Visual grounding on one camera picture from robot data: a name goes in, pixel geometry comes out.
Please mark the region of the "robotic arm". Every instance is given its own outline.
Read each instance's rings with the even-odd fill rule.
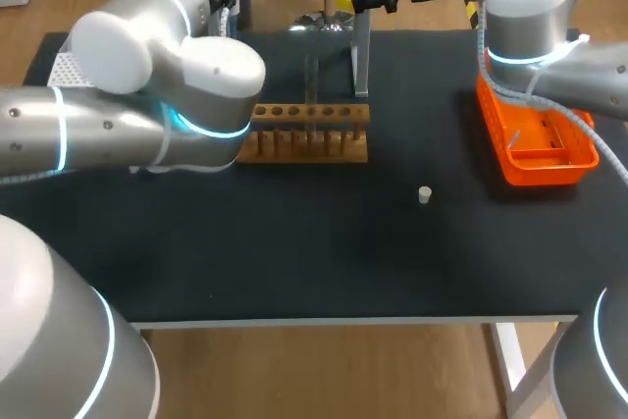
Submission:
[[[228,167],[265,66],[247,45],[208,36],[210,13],[209,0],[111,0],[79,19],[70,46],[95,88],[0,95],[0,175]]]
[[[522,93],[533,84],[535,95],[628,120],[628,43],[569,43],[576,0],[472,1],[484,2],[486,46],[497,84]],[[396,10],[396,0],[357,4],[358,10],[364,6]]]

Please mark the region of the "metal stand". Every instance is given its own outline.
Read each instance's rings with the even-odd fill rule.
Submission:
[[[369,95],[369,48],[371,46],[371,11],[355,16],[351,33],[353,87],[356,97]]]

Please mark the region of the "table leg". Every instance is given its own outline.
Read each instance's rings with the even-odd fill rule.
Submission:
[[[558,340],[568,327],[562,323],[529,370],[513,323],[491,325],[497,360],[506,392],[508,419],[530,419],[550,395],[551,359]]]

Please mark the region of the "white cable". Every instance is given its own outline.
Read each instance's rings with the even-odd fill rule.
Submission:
[[[229,36],[229,9],[223,7],[220,11],[220,25],[218,27],[220,36]]]
[[[65,174],[67,171],[46,171],[46,172],[38,172],[36,174],[26,174],[23,176],[10,176],[0,178],[0,185],[12,185],[16,183],[26,183],[32,181],[39,181],[41,179],[47,179],[49,177],[59,176],[61,174]]]
[[[520,102],[534,102],[536,104],[542,105],[546,108],[551,108],[556,112],[561,113],[567,119],[571,120],[575,123],[594,143],[594,145],[598,148],[598,150],[604,155],[613,169],[619,174],[619,177],[624,181],[624,183],[628,186],[628,171],[621,163],[621,161],[617,158],[612,149],[608,147],[608,145],[604,142],[604,140],[597,134],[587,123],[576,115],[572,110],[569,110],[566,107],[563,107],[557,102],[553,100],[549,100],[545,97],[540,97],[539,95],[530,95],[528,96],[526,93],[516,92],[514,90],[510,90],[506,87],[502,87],[498,83],[496,83],[489,72],[487,71],[486,58],[484,54],[484,29],[485,29],[485,6],[484,2],[480,4],[479,9],[479,29],[478,29],[478,58],[480,63],[480,74],[484,81],[489,85],[489,87],[494,90],[498,95],[502,97],[507,97],[510,99],[515,99]]]

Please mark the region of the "small white cylinder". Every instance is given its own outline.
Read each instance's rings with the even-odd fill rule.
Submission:
[[[422,186],[419,188],[419,203],[425,205],[429,200],[430,196],[432,196],[432,189],[428,186]]]

